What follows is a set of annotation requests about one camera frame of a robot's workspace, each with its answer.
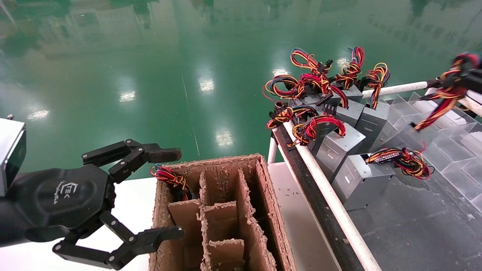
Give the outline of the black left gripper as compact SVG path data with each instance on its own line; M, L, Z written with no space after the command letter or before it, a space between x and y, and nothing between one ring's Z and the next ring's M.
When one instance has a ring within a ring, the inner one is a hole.
M145 163L179 161L179 148L162 149L156 143L119 141L84 153L77 169L47 169L19 174L10 187L10 243L50 242L62 259L121 270L141 254L157 252L162 242L182 239L182 227L151 228L134 234L115 218L114 183L126 180ZM100 167L113 163L108 174ZM112 252L78 246L103 224L122 244Z

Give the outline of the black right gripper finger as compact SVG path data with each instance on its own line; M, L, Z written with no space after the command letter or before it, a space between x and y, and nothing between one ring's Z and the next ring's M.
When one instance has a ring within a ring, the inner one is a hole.
M468 69L467 89L482 94L482 70L471 68Z

